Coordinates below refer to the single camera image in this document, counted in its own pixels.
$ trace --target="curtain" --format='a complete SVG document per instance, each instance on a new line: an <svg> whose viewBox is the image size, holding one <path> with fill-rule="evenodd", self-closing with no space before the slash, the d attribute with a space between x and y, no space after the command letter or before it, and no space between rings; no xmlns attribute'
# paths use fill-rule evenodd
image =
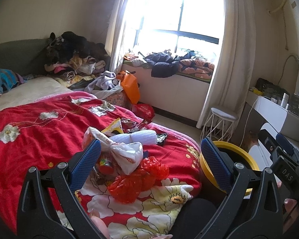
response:
<svg viewBox="0 0 299 239"><path fill-rule="evenodd" d="M125 34L125 9L128 0L115 0L107 31L105 50L111 56L110 71L118 73L121 70L124 56L123 37Z"/></svg>
<svg viewBox="0 0 299 239"><path fill-rule="evenodd" d="M216 105L240 117L247 97L256 50L253 0L224 0L224 16L222 48L197 128Z"/></svg>

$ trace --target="hand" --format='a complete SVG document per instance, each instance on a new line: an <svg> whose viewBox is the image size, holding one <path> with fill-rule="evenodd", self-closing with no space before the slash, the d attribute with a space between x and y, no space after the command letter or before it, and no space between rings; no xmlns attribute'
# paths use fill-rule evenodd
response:
<svg viewBox="0 0 299 239"><path fill-rule="evenodd" d="M278 188L281 187L281 184L282 184L281 182L277 183ZM285 199L283 203L285 204L285 209L287 213L290 214L293 208L295 207L295 205L297 204L297 201L295 199ZM291 225L295 222L298 216L299 216L299 207L296 207L291 213L290 218L283 225L283 232L287 231L291 227Z"/></svg>
<svg viewBox="0 0 299 239"><path fill-rule="evenodd" d="M100 219L100 213L92 209L90 212L90 219L94 223L94 225L101 231L101 233L107 238L110 239L110 234L107 229L106 224Z"/></svg>

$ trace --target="baseboard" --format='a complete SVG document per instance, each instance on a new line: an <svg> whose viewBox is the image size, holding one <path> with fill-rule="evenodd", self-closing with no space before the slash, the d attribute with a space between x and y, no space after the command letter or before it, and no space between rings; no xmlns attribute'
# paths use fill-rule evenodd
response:
<svg viewBox="0 0 299 239"><path fill-rule="evenodd" d="M197 121L195 121L195 120L188 119L186 117L183 117L183 116L180 116L180 115L177 115L177 114L159 109L157 107L153 107L153 109L154 109L156 114L167 117L171 120L176 120L180 123L183 123L183 124L191 126L191 127L196 127L196 125L197 125Z"/></svg>

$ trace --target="orange bag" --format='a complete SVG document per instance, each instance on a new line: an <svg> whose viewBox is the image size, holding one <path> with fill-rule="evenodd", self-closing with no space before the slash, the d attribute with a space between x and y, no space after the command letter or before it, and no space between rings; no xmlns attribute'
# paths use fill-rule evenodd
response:
<svg viewBox="0 0 299 239"><path fill-rule="evenodd" d="M121 86L123 87L126 95L130 99L132 104L137 104L140 100L140 90L137 85L137 78L133 75L132 72L122 71L117 74L116 78L121 81Z"/></svg>

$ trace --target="metal bolt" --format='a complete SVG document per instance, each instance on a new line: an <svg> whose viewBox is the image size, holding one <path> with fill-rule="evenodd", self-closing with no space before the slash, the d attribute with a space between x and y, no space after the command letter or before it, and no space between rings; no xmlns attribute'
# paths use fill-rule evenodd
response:
<svg viewBox="0 0 299 239"><path fill-rule="evenodd" d="M67 163L65 163L65 162L61 162L58 164L59 169L64 169L64 168L66 168L66 166L67 166Z"/></svg>
<svg viewBox="0 0 299 239"><path fill-rule="evenodd" d="M265 171L269 174L272 174L272 169L270 169L269 167L265 168Z"/></svg>
<svg viewBox="0 0 299 239"><path fill-rule="evenodd" d="M240 169L240 170L242 170L244 168L244 165L241 163L236 163L235 166L237 169Z"/></svg>
<svg viewBox="0 0 299 239"><path fill-rule="evenodd" d="M32 167L29 168L29 172L30 172L30 173L33 173L33 172L35 172L36 169L37 169L37 168L35 168L34 166L32 166Z"/></svg>

